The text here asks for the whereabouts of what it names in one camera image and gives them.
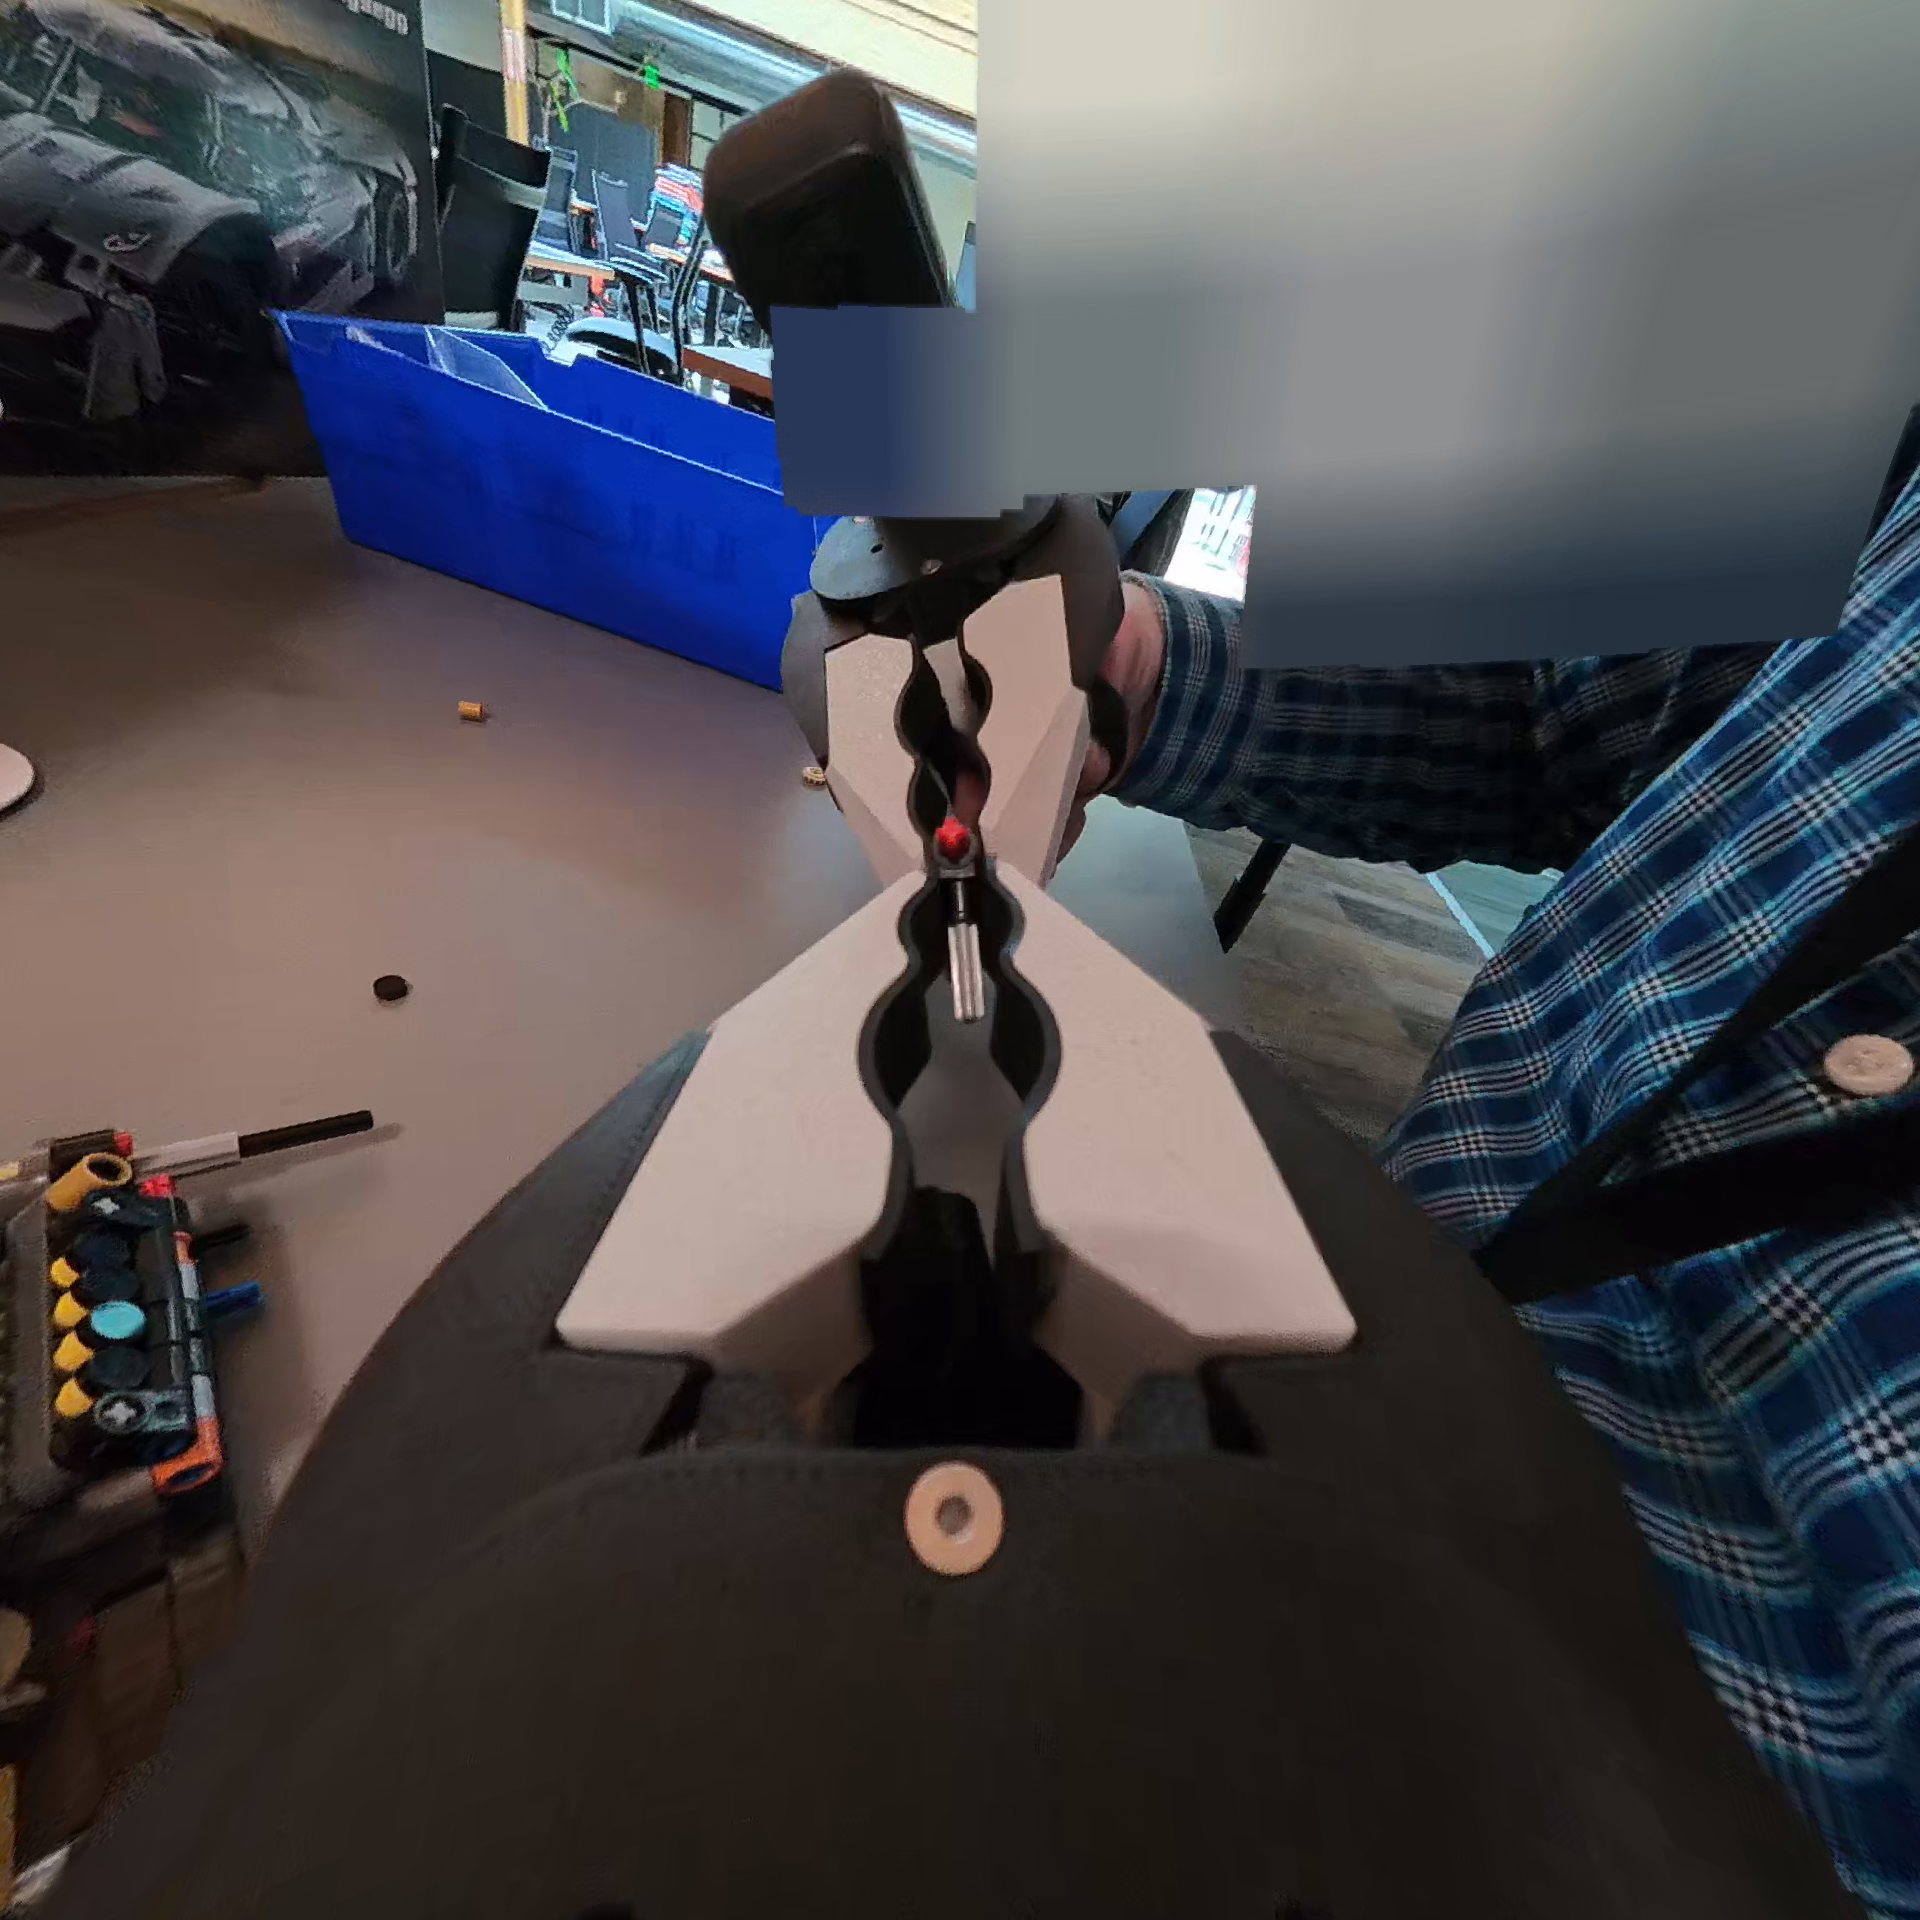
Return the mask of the large blue plastic bin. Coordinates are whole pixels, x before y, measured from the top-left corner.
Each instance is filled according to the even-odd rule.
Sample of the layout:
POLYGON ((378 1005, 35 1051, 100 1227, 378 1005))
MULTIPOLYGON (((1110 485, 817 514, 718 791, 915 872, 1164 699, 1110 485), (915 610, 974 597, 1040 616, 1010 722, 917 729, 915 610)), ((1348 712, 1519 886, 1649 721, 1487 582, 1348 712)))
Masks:
POLYGON ((426 324, 274 320, 351 542, 779 691, 828 520, 782 500, 772 421, 460 331, 540 394, 535 411, 433 371, 426 324))

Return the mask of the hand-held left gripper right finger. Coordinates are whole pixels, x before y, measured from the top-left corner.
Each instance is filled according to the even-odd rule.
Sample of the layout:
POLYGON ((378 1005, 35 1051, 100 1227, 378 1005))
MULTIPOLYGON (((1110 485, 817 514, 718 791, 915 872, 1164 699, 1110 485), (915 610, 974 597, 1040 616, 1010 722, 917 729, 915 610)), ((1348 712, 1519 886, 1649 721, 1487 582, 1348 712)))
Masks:
POLYGON ((1020 1154, 1040 1233, 1038 1338, 1105 1436, 1143 1380, 1211 1360, 1333 1357, 1354 1310, 1284 1184, 1222 1036, 1023 874, 1005 901, 1003 990, 1042 1007, 1042 1062, 999 1069, 973 1044, 973 1184, 992 1199, 1020 1154))

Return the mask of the clear plastic sheet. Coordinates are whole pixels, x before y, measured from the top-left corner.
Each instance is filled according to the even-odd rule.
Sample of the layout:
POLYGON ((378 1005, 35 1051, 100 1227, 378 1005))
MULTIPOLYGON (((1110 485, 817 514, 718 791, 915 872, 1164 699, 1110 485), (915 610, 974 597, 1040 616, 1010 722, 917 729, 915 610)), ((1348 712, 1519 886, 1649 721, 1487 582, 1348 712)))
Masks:
POLYGON ((478 336, 445 326, 422 329, 426 362, 433 371, 462 385, 512 399, 535 411, 546 411, 540 394, 498 351, 480 346, 478 336))

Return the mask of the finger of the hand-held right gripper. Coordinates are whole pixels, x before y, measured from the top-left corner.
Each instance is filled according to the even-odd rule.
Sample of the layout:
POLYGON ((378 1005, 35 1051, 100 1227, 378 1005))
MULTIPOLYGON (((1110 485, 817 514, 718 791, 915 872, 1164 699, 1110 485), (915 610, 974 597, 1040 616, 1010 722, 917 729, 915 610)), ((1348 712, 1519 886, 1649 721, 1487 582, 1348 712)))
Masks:
POLYGON ((912 811, 920 759, 899 734, 917 662, 907 637, 855 637, 824 651, 824 782, 881 887, 928 877, 912 811))
POLYGON ((984 848, 1044 890, 1061 861, 1091 745, 1061 578, 1011 582, 988 601, 973 616, 973 667, 988 686, 973 735, 988 771, 984 848))

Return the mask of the black office chair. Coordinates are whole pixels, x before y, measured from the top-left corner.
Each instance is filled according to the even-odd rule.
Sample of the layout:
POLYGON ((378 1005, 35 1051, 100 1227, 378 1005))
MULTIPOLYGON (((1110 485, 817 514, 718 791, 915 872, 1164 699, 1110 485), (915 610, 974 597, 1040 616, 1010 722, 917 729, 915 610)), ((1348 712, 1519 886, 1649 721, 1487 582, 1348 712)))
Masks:
POLYGON ((550 156, 438 112, 435 197, 445 324, 504 331, 516 320, 524 256, 546 199, 550 156))

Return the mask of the black lego set box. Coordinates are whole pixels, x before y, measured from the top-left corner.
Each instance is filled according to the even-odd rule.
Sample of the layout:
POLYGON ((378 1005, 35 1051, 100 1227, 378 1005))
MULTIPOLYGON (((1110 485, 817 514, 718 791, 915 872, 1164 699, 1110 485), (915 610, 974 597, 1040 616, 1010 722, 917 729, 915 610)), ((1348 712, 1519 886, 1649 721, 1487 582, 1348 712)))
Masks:
POLYGON ((3 7, 3 467, 318 476, 280 314, 435 321, 413 2, 3 7))

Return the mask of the multicoloured brick technic assembly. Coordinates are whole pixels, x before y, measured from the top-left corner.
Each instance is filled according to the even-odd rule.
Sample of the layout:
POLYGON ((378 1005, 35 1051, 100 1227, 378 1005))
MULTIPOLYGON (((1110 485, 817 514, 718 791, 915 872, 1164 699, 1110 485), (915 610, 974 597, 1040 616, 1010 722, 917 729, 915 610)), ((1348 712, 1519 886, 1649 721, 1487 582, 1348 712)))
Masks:
POLYGON ((154 1750, 247 1586, 207 1284, 247 1240, 186 1184, 370 1133, 366 1111, 139 1147, 102 1129, 5 1162, 5 1914, 154 1750))

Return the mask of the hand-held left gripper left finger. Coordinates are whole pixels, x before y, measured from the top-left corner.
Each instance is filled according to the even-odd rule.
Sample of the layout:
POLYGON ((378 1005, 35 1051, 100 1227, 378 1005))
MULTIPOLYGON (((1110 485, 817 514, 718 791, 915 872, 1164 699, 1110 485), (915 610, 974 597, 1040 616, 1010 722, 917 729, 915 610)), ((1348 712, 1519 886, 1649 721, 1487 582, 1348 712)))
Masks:
POLYGON ((899 1106, 929 1062, 939 890, 903 877, 701 1036, 555 1335, 773 1389, 807 1439, 867 1354, 860 1266, 912 1164, 899 1106))

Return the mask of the person's right hand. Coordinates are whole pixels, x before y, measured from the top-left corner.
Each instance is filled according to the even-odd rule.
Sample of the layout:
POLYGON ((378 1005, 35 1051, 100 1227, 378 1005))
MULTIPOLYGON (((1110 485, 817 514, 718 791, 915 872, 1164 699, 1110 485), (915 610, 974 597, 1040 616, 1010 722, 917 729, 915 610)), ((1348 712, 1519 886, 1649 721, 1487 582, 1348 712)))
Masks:
POLYGON ((1133 770, 1153 731, 1168 665, 1168 619, 1157 582, 1121 574, 1121 616, 1091 697, 1092 743, 1082 779, 1085 794, 1117 791, 1133 770))

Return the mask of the person in blue plaid shirt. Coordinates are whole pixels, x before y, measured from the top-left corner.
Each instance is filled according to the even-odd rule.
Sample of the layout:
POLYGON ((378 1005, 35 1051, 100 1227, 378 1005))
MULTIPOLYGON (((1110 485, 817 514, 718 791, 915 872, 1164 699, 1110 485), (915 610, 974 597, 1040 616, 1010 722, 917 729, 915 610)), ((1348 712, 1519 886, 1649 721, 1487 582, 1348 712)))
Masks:
POLYGON ((1583 1194, 1806 1141, 1734 1226, 1519 1310, 1611 1456, 1740 1737, 1866 1916, 1916 1916, 1916 867, 1892 937, 1787 962, 1916 847, 1916 480, 1837 635, 1782 646, 1524 920, 1463 999, 1386 1175, 1477 1251, 1583 1194))

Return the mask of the person's right forearm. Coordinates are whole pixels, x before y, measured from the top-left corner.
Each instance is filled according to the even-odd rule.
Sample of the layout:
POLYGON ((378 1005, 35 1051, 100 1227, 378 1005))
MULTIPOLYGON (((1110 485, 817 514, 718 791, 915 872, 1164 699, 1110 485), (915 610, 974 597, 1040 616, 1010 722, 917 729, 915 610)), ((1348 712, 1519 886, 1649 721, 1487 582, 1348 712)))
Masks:
POLYGON ((1418 872, 1572 866, 1780 649, 1252 668, 1232 601, 1150 581, 1165 604, 1165 684, 1147 745, 1108 795, 1418 872))

